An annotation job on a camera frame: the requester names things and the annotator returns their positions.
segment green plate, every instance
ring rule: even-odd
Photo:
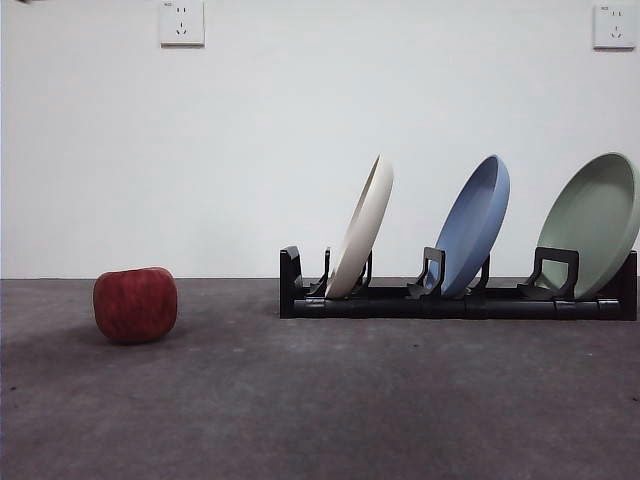
[[[639,175],[623,155],[602,155],[576,173],[553,204],[538,246],[578,251],[576,299],[595,297],[633,248],[640,228]],[[566,276],[565,264],[545,261],[536,284],[558,288]]]

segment rack base bar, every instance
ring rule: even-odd
[[[635,320],[637,280],[637,255],[632,251],[600,294],[585,301],[572,296],[535,299],[526,289],[513,287],[471,289],[457,299],[416,297],[415,285],[371,287],[368,280],[351,297],[333,300],[319,294],[317,285],[304,285],[298,249],[287,247],[280,251],[280,317]]]

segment white plate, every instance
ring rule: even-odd
[[[344,236],[337,267],[327,283],[327,298],[343,298],[351,292],[367,262],[380,230],[393,187],[393,169],[382,156],[373,164],[360,200]]]

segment plate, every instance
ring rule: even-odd
[[[473,281],[489,256],[509,203],[509,172],[496,155],[485,159],[458,195],[440,231],[436,248],[445,252],[442,296],[455,297]],[[440,266],[430,262],[431,287]]]
[[[578,300],[595,297],[633,248],[640,228],[638,175],[623,155],[601,155],[575,174],[549,211],[538,246],[578,251]],[[565,264],[543,262],[536,285],[558,288],[566,275]]]
[[[327,283],[327,298],[343,298],[351,293],[380,230],[392,187],[391,164],[379,156],[347,227],[337,267]]]

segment electrical outlet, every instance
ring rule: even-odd
[[[160,4],[160,44],[204,46],[204,2],[171,0]]]
[[[634,5],[598,5],[593,10],[593,48],[632,49],[637,42]]]

